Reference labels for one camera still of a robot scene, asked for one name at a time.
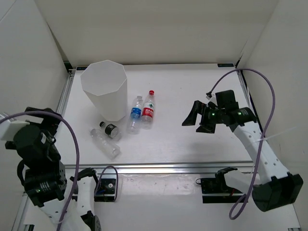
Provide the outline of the blue label plastic bottle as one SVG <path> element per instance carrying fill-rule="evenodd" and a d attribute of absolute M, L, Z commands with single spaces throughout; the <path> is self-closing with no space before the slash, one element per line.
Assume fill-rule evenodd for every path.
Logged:
<path fill-rule="evenodd" d="M 138 134 L 141 127 L 141 111 L 143 106 L 143 98 L 138 95 L 132 103 L 131 111 L 129 114 L 127 133 Z"/>

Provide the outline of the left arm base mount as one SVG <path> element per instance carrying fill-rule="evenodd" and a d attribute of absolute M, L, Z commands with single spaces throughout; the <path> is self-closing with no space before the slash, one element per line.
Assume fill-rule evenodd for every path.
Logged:
<path fill-rule="evenodd" d="M 102 176 L 101 184 L 94 196 L 95 202 L 115 202 L 116 196 L 116 174 L 107 174 Z"/>

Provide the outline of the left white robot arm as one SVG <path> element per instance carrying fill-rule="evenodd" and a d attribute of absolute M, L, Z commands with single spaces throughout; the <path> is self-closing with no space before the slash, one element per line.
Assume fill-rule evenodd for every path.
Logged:
<path fill-rule="evenodd" d="M 55 146 L 60 123 L 71 132 L 77 154 L 77 138 L 71 126 L 50 108 L 27 107 L 22 113 L 0 115 L 0 139 L 5 148 L 21 157 L 17 176 L 32 204 L 38 207 L 58 231 L 100 231 L 94 212 L 94 196 L 101 187 L 93 168 L 79 170 L 70 178 Z"/>

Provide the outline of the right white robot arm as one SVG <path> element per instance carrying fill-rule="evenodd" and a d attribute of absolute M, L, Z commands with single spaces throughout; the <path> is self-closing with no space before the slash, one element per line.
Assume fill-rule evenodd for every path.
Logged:
<path fill-rule="evenodd" d="M 255 164 L 256 174 L 249 179 L 234 167 L 227 167 L 215 174 L 214 183 L 206 183 L 208 191 L 218 189 L 230 192 L 231 189 L 251 196 L 259 210 L 266 212 L 296 201 L 303 186 L 299 174 L 291 174 L 279 161 L 276 154 L 262 137 L 257 119 L 250 108 L 240 108 L 233 100 L 230 103 L 207 104 L 195 101 L 183 121 L 183 126 L 194 126 L 197 116 L 201 121 L 197 132 L 213 134 L 217 124 L 224 124 L 241 141 Z"/>

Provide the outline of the red label plastic bottle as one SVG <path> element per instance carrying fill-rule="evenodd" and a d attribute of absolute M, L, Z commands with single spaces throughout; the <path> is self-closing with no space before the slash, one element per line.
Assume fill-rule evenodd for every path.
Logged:
<path fill-rule="evenodd" d="M 150 90 L 148 96 L 145 98 L 141 113 L 141 127 L 143 129 L 151 128 L 153 123 L 154 110 L 155 110 L 154 91 Z"/>

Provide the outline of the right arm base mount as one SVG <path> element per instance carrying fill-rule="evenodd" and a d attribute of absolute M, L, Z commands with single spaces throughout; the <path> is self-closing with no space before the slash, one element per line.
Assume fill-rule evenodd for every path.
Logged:
<path fill-rule="evenodd" d="M 234 167 L 227 167 L 215 173 L 213 178 L 199 178 L 196 184 L 201 186 L 204 204 L 233 204 L 248 192 L 252 176 L 242 173 Z"/>

